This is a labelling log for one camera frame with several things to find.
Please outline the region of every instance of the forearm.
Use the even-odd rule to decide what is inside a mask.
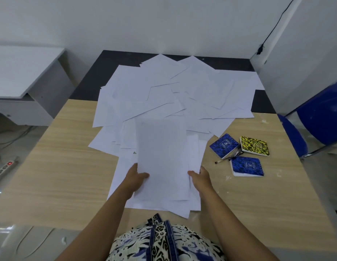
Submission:
[[[278,260],[232,213],[218,194],[209,189],[203,194],[220,244],[231,261]]]
[[[128,195],[119,187],[57,261],[104,261],[113,244]]]

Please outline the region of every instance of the blue chair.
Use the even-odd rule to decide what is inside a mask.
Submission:
[[[297,112],[302,124],[310,134],[324,144],[323,147],[308,153],[305,140],[286,118],[294,112]],[[300,158],[312,156],[335,145],[337,143],[337,82],[325,88],[285,117],[278,114],[278,118]]]

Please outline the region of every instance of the light wood tabletop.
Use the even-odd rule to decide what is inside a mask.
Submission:
[[[106,201],[117,157],[88,148],[100,128],[92,128],[97,102],[68,100],[0,196],[0,222],[83,229]],[[212,184],[241,222],[266,246],[337,251],[337,237],[276,114],[235,119],[226,132],[268,143],[260,159],[265,176],[234,177],[230,164],[218,165],[207,143],[202,165]],[[118,233],[156,211],[125,209]],[[218,241],[206,206],[189,219],[159,212]]]

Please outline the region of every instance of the person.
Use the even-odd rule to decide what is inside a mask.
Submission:
[[[163,222],[158,214],[114,239],[126,201],[149,177],[148,173],[138,173],[134,164],[91,222],[56,260],[278,260],[219,197],[204,167],[200,174],[188,171],[188,175],[207,206],[221,247],[185,226]]]

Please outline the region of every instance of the blue notebook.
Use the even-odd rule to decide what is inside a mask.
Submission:
[[[220,157],[223,158],[238,146],[238,143],[228,134],[223,135],[215,141],[210,148]]]
[[[236,157],[230,160],[235,177],[262,177],[263,169],[258,158]]]

